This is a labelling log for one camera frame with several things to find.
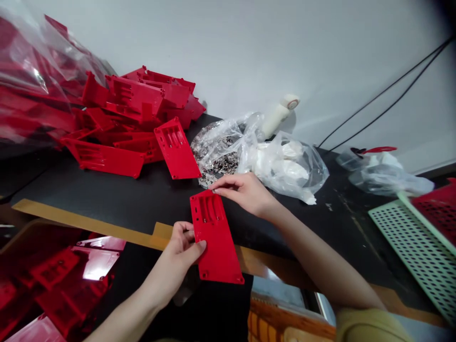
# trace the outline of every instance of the black cable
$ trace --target black cable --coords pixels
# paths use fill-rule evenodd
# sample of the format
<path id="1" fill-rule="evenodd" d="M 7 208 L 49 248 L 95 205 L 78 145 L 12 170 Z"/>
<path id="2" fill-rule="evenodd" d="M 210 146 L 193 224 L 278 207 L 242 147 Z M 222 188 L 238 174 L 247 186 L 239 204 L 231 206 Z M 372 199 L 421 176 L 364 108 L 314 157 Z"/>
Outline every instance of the black cable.
<path id="1" fill-rule="evenodd" d="M 447 44 L 449 44 L 454 37 L 448 38 L 446 41 L 444 41 L 438 48 L 436 48 L 434 51 L 432 51 L 429 55 L 424 57 L 421 61 L 419 61 L 417 64 L 415 64 L 414 67 L 412 67 L 409 71 L 407 71 L 405 74 L 403 74 L 400 78 L 398 78 L 394 83 L 390 84 L 385 90 L 383 90 L 380 94 L 378 94 L 376 97 L 374 97 L 372 100 L 370 100 L 368 103 L 366 103 L 363 107 L 358 109 L 354 114 L 352 114 L 347 120 L 345 120 L 343 123 L 341 123 L 334 131 L 332 131 L 321 143 L 318 145 L 318 147 L 321 147 L 323 143 L 328 140 L 328 138 L 333 135 L 339 128 L 341 128 L 343 125 L 347 123 L 351 118 L 353 118 L 356 114 L 358 114 L 360 111 L 362 111 L 364 108 L 366 108 L 368 105 L 370 105 L 372 102 L 377 100 L 381 95 L 383 95 L 386 91 L 388 91 L 392 86 L 394 86 L 397 82 L 399 82 L 401 79 L 403 79 L 405 76 L 407 76 L 409 73 L 411 73 L 413 70 L 415 70 L 421 63 L 423 63 L 426 59 L 431 57 L 434 53 L 436 53 L 440 48 L 446 47 Z"/>
<path id="2" fill-rule="evenodd" d="M 364 131 L 367 127 L 369 127 L 370 125 L 372 125 L 374 122 L 376 122 L 378 119 L 380 119 L 387 111 L 389 111 L 397 102 L 399 102 L 403 97 L 404 95 L 410 90 L 410 88 L 415 84 L 416 81 L 418 81 L 418 79 L 421 77 L 421 75 L 426 71 L 426 69 L 432 64 L 432 62 L 434 62 L 434 60 L 438 57 L 438 55 L 440 55 L 442 53 L 443 50 L 445 50 L 445 48 L 451 43 L 451 41 L 453 40 L 454 38 L 452 37 L 449 41 L 447 41 L 445 43 L 444 46 L 441 47 L 441 49 L 435 54 L 435 56 L 432 57 L 432 59 L 429 61 L 429 63 L 426 64 L 426 66 L 423 68 L 423 70 L 420 71 L 420 73 L 417 75 L 417 77 L 413 80 L 413 82 L 407 87 L 407 89 L 402 93 L 401 96 L 399 96 L 399 98 L 393 102 L 393 104 L 391 106 L 389 106 L 383 113 L 381 113 L 379 116 L 377 116 L 374 120 L 372 120 L 369 124 L 367 124 L 366 126 L 364 126 L 363 128 L 361 128 L 358 132 L 356 132 L 354 135 L 352 135 L 350 138 L 344 140 L 343 142 L 341 142 L 339 145 L 331 148 L 329 151 L 332 151 L 336 148 L 338 148 L 339 146 L 345 144 L 347 141 L 349 141 L 351 138 L 355 137 L 356 135 L 358 135 L 359 133 L 361 133 L 362 131 Z"/>

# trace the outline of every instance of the tan edge trim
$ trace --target tan edge trim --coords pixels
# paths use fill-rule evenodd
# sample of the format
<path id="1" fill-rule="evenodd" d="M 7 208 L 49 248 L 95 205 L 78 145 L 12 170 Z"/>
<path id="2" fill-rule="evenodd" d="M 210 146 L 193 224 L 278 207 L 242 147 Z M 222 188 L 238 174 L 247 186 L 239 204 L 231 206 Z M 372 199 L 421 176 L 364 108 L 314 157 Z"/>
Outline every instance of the tan edge trim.
<path id="1" fill-rule="evenodd" d="M 22 199 L 13 206 L 13 209 L 99 234 L 111 235 L 158 250 L 164 250 L 172 233 L 172 226 L 160 222 L 155 224 L 154 233 L 149 235 L 29 199 Z M 235 247 L 243 272 L 311 291 L 318 290 L 298 262 L 238 245 Z M 373 284 L 371 286 L 389 312 L 437 326 L 447 326 L 439 315 L 406 307 L 394 290 Z"/>

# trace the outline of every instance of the red plastic basket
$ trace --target red plastic basket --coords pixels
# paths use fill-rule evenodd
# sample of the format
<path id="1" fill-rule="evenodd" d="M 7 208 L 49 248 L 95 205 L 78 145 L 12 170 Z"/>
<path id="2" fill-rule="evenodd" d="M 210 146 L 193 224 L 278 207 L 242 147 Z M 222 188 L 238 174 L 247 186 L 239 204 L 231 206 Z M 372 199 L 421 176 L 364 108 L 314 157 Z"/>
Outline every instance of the red plastic basket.
<path id="1" fill-rule="evenodd" d="M 449 185 L 411 200 L 424 217 L 456 246 L 456 179 Z"/>

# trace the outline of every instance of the black table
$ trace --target black table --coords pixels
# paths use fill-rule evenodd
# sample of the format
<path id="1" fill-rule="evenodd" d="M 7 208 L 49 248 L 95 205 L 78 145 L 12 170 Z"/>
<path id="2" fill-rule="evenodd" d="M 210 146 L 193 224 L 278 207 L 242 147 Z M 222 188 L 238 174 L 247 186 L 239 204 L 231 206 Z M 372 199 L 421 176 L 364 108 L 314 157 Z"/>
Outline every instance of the black table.
<path id="1" fill-rule="evenodd" d="M 0 160 L 0 204 L 7 202 L 18 190 L 33 181 L 60 158 L 52 149 L 29 152 Z"/>
<path id="2" fill-rule="evenodd" d="M 218 120 L 204 114 L 192 123 L 189 141 L 201 127 Z M 316 194 L 317 205 L 276 198 L 340 253 L 371 284 L 394 290 L 410 308 L 436 313 L 413 276 L 387 243 L 367 211 L 393 199 L 366 194 L 348 182 L 349 173 L 335 162 L 337 154 L 319 150 L 330 177 Z M 144 166 L 139 179 L 96 171 L 82 171 L 71 155 L 16 193 L 23 199 L 127 229 L 152 234 L 155 222 L 172 225 L 191 221 L 190 196 L 201 192 L 197 179 L 172 180 L 165 162 Z M 224 199 L 235 244 L 277 257 L 294 259 L 277 230 L 269 223 Z"/>

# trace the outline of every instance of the green plastic tray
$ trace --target green plastic tray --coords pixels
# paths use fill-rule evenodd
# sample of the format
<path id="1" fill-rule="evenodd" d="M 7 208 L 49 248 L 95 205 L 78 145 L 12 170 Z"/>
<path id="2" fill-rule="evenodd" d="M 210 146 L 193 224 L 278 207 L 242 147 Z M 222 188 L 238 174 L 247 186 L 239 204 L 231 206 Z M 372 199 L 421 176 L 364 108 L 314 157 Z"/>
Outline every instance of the green plastic tray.
<path id="1" fill-rule="evenodd" d="M 436 237 L 437 230 L 427 220 L 421 222 L 409 205 L 401 193 L 398 200 L 370 210 L 369 215 L 442 316 L 456 327 L 454 247 Z"/>

